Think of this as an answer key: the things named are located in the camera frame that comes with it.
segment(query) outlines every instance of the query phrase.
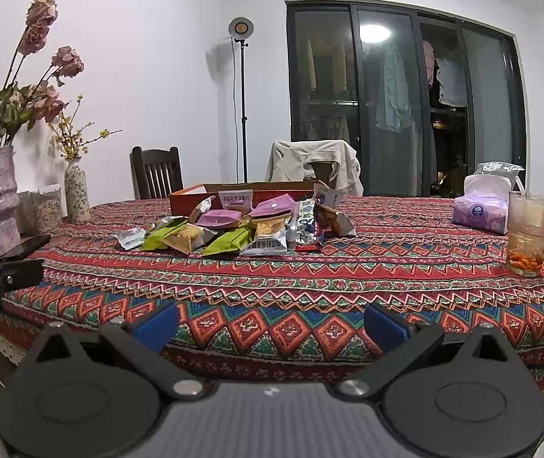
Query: green snack package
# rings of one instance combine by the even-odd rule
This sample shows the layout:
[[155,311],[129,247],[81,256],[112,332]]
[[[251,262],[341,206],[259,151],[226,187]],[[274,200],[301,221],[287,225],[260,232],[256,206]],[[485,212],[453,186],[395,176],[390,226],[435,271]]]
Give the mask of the green snack package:
[[203,249],[203,255],[216,255],[217,253],[239,253],[247,244],[253,241],[255,229],[248,226],[237,227],[224,232],[211,244]]
[[166,236],[178,231],[185,225],[187,217],[179,217],[173,220],[167,227],[158,229],[156,231],[150,232],[145,238],[145,242],[141,249],[143,251],[152,251],[152,250],[165,250],[168,248],[166,243],[163,243],[161,240]]

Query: red cardboard box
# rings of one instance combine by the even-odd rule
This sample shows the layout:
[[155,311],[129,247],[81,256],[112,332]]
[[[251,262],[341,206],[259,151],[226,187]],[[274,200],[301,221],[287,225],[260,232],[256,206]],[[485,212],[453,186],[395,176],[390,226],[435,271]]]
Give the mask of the red cardboard box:
[[[253,208],[260,202],[271,200],[281,195],[289,195],[294,200],[312,197],[313,185],[319,181],[299,182],[248,182],[246,184],[197,184],[181,191],[170,193],[172,215],[188,216],[192,210],[209,196],[217,196],[219,191],[253,190]],[[221,209],[221,200],[213,199],[213,209]]]

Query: pink dried rose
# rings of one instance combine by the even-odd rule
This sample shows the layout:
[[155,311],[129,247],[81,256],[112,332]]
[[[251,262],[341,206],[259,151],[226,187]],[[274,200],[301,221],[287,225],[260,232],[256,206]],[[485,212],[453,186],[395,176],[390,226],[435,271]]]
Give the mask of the pink dried rose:
[[33,103],[33,108],[35,109],[33,117],[36,120],[41,120],[45,117],[45,121],[50,123],[66,106],[66,103],[58,99],[60,93],[56,91],[53,86],[47,86],[43,90],[43,93],[44,94],[37,97]]
[[41,22],[29,27],[24,33],[22,41],[20,41],[18,51],[24,56],[38,52],[45,46],[45,39],[48,32],[48,26]]
[[84,70],[84,63],[73,48],[63,46],[52,57],[52,65],[60,67],[58,75],[63,77],[75,77]]
[[26,14],[26,25],[33,26],[40,22],[51,26],[58,17],[56,2],[53,0],[33,0]]

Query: patterned tablecloth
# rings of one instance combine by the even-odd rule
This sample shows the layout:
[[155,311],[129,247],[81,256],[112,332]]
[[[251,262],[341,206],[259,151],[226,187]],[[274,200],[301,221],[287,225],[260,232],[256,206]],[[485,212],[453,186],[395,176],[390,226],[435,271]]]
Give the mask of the patterned tablecloth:
[[380,353],[362,315],[378,301],[449,332],[500,326],[544,391],[544,266],[537,278],[503,269],[506,238],[452,224],[449,200],[348,197],[340,209],[358,237],[330,238],[321,253],[220,260],[117,249],[113,234],[166,215],[165,200],[98,206],[34,255],[45,259],[39,286],[6,295],[0,349],[17,361],[52,319],[95,329],[176,299],[164,354],[188,370],[332,381]]

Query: ceiling light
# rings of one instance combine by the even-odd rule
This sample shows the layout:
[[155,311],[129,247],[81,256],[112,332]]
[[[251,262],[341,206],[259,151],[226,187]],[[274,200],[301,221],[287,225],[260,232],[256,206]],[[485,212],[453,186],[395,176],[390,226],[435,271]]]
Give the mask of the ceiling light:
[[366,43],[379,43],[389,39],[391,32],[384,26],[378,24],[366,24],[359,29],[361,33],[361,41]]

